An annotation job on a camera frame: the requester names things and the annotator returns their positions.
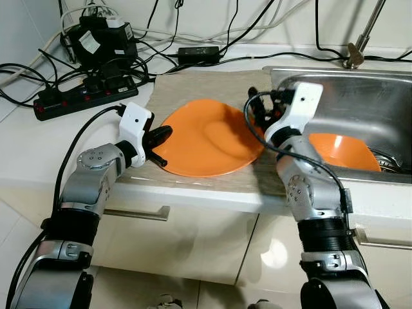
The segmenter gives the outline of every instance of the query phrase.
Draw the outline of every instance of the black power strip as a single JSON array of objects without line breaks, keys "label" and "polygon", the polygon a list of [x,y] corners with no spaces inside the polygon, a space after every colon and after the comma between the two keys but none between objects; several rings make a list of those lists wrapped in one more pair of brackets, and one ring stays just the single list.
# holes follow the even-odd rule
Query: black power strip
[{"label": "black power strip", "polygon": [[56,88],[48,88],[39,92],[39,98],[33,102],[36,118],[48,120],[138,95],[135,82],[130,76],[120,77],[116,85],[110,88],[101,80],[89,83],[86,80],[84,85],[69,91],[60,92]]}]

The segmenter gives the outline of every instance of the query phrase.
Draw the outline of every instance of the faucet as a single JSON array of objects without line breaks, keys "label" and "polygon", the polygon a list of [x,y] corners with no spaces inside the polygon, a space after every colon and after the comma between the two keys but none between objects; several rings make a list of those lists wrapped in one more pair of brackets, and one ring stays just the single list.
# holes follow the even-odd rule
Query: faucet
[{"label": "faucet", "polygon": [[382,10],[386,0],[378,0],[375,8],[373,9],[372,15],[369,18],[368,24],[365,27],[365,30],[358,37],[356,44],[349,43],[349,59],[343,63],[344,68],[346,69],[356,69],[364,62],[363,51],[369,41],[369,34],[372,31],[373,26],[375,25],[376,20]]}]

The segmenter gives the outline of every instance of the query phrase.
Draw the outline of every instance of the white countertop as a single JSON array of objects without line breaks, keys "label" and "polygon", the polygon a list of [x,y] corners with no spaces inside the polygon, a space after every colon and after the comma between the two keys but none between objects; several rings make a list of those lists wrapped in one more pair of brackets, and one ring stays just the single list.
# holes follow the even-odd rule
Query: white countertop
[{"label": "white countertop", "polygon": [[[238,46],[227,57],[239,57],[256,48],[276,52],[276,45],[247,47]],[[316,68],[336,68],[335,63],[315,62],[295,57],[276,57],[272,59],[254,59],[236,61],[210,68],[195,68],[189,70],[209,71],[239,71],[256,70],[264,66],[299,66]],[[150,63],[149,71],[161,73],[171,65],[165,60],[157,59]],[[411,71],[411,65],[405,63],[366,62],[362,69]],[[61,87],[69,89],[80,82],[74,79]],[[136,102],[145,106],[153,91],[153,84],[139,88],[139,95],[105,105],[117,105],[119,102]],[[38,121],[31,109],[17,108],[0,122],[0,187],[47,187],[52,188],[57,171],[73,137],[80,127],[103,106],[87,109],[63,117],[44,122]],[[74,169],[73,161],[84,149],[108,142],[116,142],[120,117],[108,113],[100,117],[85,132],[77,145],[68,165],[67,171]],[[400,219],[406,226],[412,222],[412,185],[390,183],[367,183],[344,181],[351,189],[353,208],[359,216],[377,216]],[[118,183],[115,194],[139,194],[147,200],[165,202],[168,205],[201,205],[204,207],[219,207],[245,212],[273,212],[288,214],[282,197],[261,196],[252,193],[201,191],[193,189],[175,189],[166,187],[151,187]]]}]

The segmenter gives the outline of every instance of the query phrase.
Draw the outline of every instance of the cabinet handle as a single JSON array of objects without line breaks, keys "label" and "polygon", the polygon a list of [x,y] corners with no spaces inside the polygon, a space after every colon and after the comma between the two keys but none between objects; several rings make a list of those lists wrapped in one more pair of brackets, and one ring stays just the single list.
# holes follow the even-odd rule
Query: cabinet handle
[{"label": "cabinet handle", "polygon": [[117,209],[105,209],[103,214],[109,216],[120,216],[129,218],[139,218],[156,221],[167,221],[169,219],[170,206],[162,206],[157,212],[140,212],[140,211],[119,211]]},{"label": "cabinet handle", "polygon": [[358,239],[358,243],[362,246],[412,250],[412,244],[408,242],[400,241],[399,243],[382,243],[382,242],[374,243],[368,239],[364,229],[356,228],[355,233],[356,233],[356,238]]}]

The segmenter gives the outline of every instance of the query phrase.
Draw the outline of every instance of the faucet handle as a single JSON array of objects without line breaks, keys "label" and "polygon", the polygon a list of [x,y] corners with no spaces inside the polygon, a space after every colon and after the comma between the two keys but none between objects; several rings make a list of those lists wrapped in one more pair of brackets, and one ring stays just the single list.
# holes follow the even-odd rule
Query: faucet handle
[{"label": "faucet handle", "polygon": [[349,59],[346,61],[345,67],[348,69],[356,69],[360,66],[365,58],[353,43],[348,44]]}]

